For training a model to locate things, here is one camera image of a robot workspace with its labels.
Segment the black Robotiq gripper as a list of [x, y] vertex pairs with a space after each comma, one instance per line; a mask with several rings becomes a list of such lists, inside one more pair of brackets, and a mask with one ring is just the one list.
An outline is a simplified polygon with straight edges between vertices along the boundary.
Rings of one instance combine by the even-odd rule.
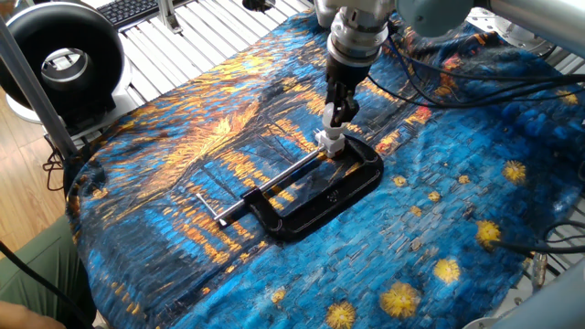
[[356, 86], [366, 78], [368, 66], [353, 67], [339, 62], [331, 54], [327, 56], [326, 76], [327, 83], [325, 106], [322, 123], [325, 130], [333, 130], [341, 127], [337, 121], [337, 100], [342, 100], [340, 110], [340, 122], [351, 122], [360, 110], [358, 102], [354, 99]]

